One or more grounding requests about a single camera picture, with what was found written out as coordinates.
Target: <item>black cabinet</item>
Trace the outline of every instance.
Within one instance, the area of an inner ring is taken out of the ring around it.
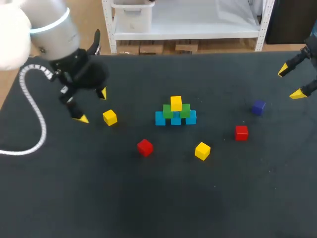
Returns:
[[[317,19],[317,0],[275,0],[267,44],[302,44]]]

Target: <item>yellow cube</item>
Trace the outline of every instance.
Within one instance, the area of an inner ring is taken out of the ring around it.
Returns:
[[[206,145],[205,143],[201,142],[195,150],[195,156],[200,158],[201,160],[205,160],[208,155],[210,154],[210,146]]]
[[[172,112],[180,112],[182,110],[182,97],[170,97],[170,108]]]
[[[103,113],[103,116],[107,125],[113,125],[117,122],[117,115],[114,113],[113,110],[109,110]]]

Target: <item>toy block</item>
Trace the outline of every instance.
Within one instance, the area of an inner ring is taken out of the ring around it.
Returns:
[[[201,142],[195,149],[195,156],[200,158],[201,160],[205,160],[210,154],[210,146]]]
[[[104,120],[107,125],[113,125],[117,122],[117,115],[114,113],[113,110],[106,111],[103,113]]]
[[[258,116],[261,116],[265,107],[265,102],[256,101],[252,107],[252,113]]]
[[[197,116],[196,116],[196,111],[191,110],[190,111],[190,117],[186,118],[186,125],[195,125],[197,122]]]
[[[247,140],[249,136],[248,127],[246,125],[237,125],[235,129],[236,140]]]
[[[170,105],[164,104],[163,105],[163,117],[165,119],[171,119],[173,118],[174,113],[170,109]]]
[[[180,118],[190,118],[190,104],[183,104]]]
[[[171,125],[181,125],[182,118],[180,118],[180,112],[174,112],[174,117],[170,120]]]
[[[182,97],[181,96],[170,97],[170,107],[172,112],[182,111]]]
[[[163,112],[155,112],[155,125],[166,125]]]
[[[153,152],[153,145],[151,142],[149,142],[146,139],[143,139],[141,142],[137,144],[138,151],[140,154],[142,154],[144,157],[148,156]]]

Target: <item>green block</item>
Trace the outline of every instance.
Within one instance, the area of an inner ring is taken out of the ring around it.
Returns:
[[[163,105],[163,117],[165,119],[172,119],[173,115],[174,115],[174,113],[171,111],[170,105],[169,104],[164,104]]]
[[[183,104],[180,118],[190,118],[190,104]]]

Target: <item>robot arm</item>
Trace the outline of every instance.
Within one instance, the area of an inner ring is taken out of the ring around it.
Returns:
[[[309,59],[312,61],[313,65],[317,61],[317,37],[315,35],[311,35],[306,41],[306,46],[301,49],[301,52],[293,57],[292,59],[288,60],[278,75],[280,77],[284,77],[291,71],[293,71],[297,65],[299,65],[301,62],[303,62],[305,59]],[[312,81],[306,86],[303,86],[302,88],[298,89],[296,92],[294,92],[292,95],[290,95],[290,98],[292,99],[300,99],[300,98],[307,98],[309,97],[315,90],[317,90],[317,79]]]
[[[95,90],[106,99],[105,65],[91,60],[100,54],[100,31],[88,50],[80,48],[80,36],[64,0],[0,0],[0,70],[22,66],[29,57],[31,42],[53,68],[51,81],[59,79],[59,97],[72,118],[89,123],[73,96],[80,89]]]

